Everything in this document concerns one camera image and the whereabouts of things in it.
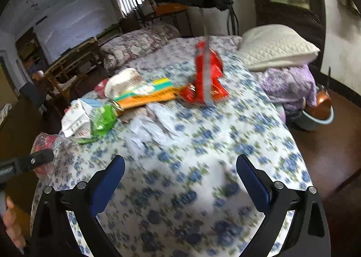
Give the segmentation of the person's left hand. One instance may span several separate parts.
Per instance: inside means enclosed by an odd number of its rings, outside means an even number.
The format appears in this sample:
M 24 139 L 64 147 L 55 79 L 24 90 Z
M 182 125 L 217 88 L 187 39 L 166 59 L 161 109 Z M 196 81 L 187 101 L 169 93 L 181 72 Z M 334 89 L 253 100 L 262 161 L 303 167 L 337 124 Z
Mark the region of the person's left hand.
M 7 209 L 2 216 L 2 220 L 6 228 L 6 233 L 16 248 L 22 250 L 26 245 L 26 241 L 20 225 L 16 222 L 16 206 L 9 196 L 6 196 L 5 200 Z

